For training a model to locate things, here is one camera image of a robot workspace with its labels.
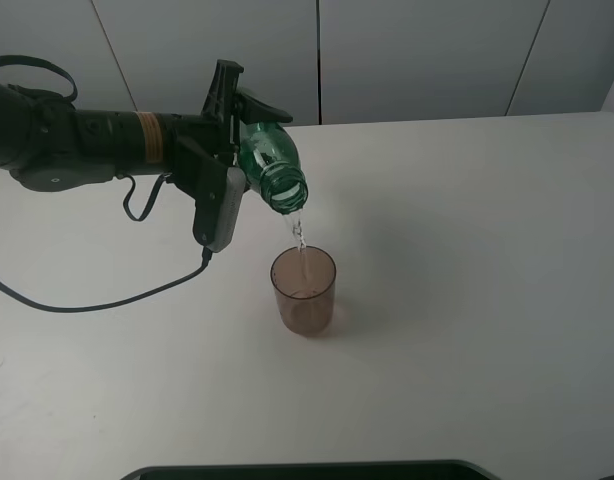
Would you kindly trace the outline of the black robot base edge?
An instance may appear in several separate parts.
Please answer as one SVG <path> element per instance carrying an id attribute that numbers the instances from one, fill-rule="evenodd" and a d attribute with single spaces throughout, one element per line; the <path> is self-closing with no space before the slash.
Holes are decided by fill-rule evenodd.
<path id="1" fill-rule="evenodd" d="M 462 460 L 151 466 L 123 479 L 497 479 Z"/>

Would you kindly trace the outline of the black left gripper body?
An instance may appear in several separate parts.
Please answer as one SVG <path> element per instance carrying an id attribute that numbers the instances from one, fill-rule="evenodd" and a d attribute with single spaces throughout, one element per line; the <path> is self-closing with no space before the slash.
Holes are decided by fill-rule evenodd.
<path id="1" fill-rule="evenodd" d="M 234 61 L 218 60 L 200 113 L 161 116 L 169 182 L 195 200 L 224 192 L 227 169 L 240 146 L 237 88 L 243 72 Z"/>

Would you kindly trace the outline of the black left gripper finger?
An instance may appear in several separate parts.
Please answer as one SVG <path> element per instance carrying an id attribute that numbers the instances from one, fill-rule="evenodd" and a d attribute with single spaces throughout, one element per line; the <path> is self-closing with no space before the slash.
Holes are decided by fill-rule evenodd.
<path id="1" fill-rule="evenodd" d="M 293 121 L 293 116 L 290 113 L 269 105 L 248 89 L 239 88 L 236 92 L 236 99 L 239 118 L 245 125 L 256 123 L 289 124 Z"/>

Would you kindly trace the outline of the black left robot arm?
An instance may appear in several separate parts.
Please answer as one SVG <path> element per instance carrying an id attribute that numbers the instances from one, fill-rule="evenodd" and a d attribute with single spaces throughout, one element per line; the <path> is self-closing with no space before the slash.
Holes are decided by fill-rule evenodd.
<path id="1" fill-rule="evenodd" d="M 238 87 L 244 69 L 216 63 L 197 115 L 77 109 L 78 93 L 64 96 L 0 83 L 0 169 L 36 192 L 60 192 L 114 178 L 163 174 L 195 194 L 203 160 L 232 165 L 242 124 L 290 123 L 292 116 Z M 202 149 L 194 159 L 177 142 Z"/>

